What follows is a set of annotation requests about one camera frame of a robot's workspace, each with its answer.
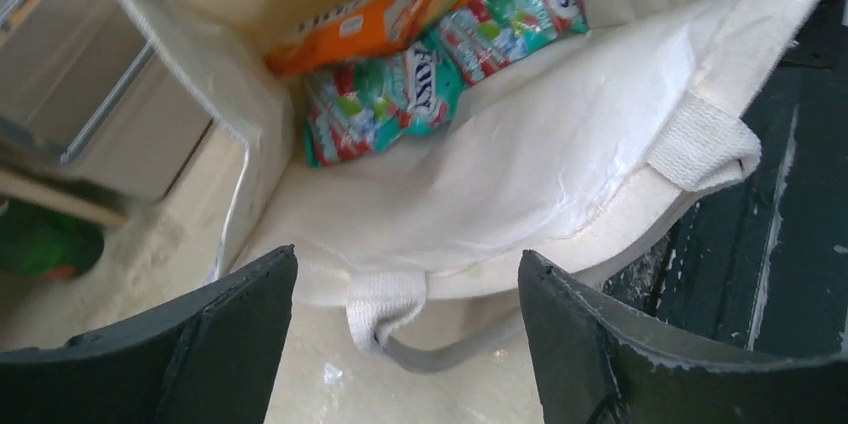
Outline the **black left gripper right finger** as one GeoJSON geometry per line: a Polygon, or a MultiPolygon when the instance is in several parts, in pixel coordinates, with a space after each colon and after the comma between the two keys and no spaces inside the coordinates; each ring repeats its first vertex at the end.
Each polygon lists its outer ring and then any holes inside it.
{"type": "Polygon", "coordinates": [[[527,250],[520,308],[548,423],[843,423],[847,361],[782,358],[634,309],[527,250]]]}

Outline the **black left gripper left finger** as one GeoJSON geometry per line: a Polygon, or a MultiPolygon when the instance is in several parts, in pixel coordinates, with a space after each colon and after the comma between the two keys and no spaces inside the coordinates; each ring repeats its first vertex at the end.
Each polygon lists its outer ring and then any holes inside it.
{"type": "Polygon", "coordinates": [[[5,423],[261,423],[298,262],[278,247],[229,276],[52,349],[1,356],[5,423]]]}

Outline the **beige canvas tote bag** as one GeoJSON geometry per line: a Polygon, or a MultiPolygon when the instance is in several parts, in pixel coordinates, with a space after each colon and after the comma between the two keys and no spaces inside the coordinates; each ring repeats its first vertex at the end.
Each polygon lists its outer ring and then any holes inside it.
{"type": "Polygon", "coordinates": [[[359,349],[413,372],[513,328],[429,352],[397,342],[426,302],[513,289],[525,249],[610,274],[747,178],[761,145],[742,114],[819,2],[583,0],[588,33],[471,88],[447,131],[311,170],[294,89],[259,49],[346,0],[117,1],[244,150],[209,279],[290,244],[296,299],[344,307],[359,349]]]}

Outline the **orange snack packet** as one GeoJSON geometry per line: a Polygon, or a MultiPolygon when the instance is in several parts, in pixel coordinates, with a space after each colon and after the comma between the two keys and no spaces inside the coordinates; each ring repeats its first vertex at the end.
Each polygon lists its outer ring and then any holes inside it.
{"type": "Polygon", "coordinates": [[[297,74],[408,47],[469,0],[354,0],[304,21],[263,56],[275,74],[297,74]]]}

